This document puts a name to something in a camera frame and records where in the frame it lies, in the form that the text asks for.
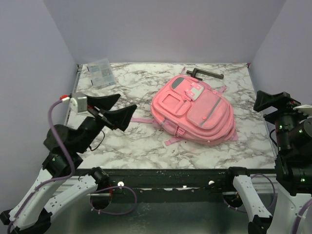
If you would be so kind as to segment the pink student backpack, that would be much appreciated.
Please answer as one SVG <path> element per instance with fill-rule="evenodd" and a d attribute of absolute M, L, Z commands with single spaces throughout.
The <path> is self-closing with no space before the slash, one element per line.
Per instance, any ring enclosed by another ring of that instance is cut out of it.
<path fill-rule="evenodd" d="M 172 135 L 165 141 L 167 146 L 182 140 L 209 146 L 237 141 L 234 110 L 223 96 L 226 89 L 215 90 L 182 69 L 152 98 L 152 119 L 133 117 L 131 121 L 152 124 Z"/>

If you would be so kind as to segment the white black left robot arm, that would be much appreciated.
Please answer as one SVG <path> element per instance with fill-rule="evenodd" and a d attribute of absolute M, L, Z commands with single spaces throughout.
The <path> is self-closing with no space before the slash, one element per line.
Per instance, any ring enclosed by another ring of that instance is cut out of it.
<path fill-rule="evenodd" d="M 113 110 L 120 94 L 90 97 L 81 92 L 62 96 L 57 104 L 69 103 L 76 113 L 88 116 L 76 129 L 49 121 L 50 129 L 44 141 L 49 154 L 42 163 L 39 175 L 21 202 L 3 211 L 0 219 L 9 234 L 42 234 L 53 220 L 79 198 L 111 192 L 116 186 L 100 167 L 90 169 L 78 182 L 57 194 L 57 189 L 73 177 L 85 153 L 104 128 L 125 131 L 130 124 L 135 104 Z"/>

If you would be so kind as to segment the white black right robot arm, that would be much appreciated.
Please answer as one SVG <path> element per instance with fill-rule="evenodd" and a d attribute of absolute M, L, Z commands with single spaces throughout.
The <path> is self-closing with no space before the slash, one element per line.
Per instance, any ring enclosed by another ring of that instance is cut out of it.
<path fill-rule="evenodd" d="M 263 118 L 275 125 L 277 202 L 274 213 L 264 207 L 246 168 L 230 168 L 224 185 L 237 191 L 246 209 L 250 234 L 300 234 L 312 204 L 312 107 L 282 92 L 257 91 L 253 109 L 276 111 Z"/>

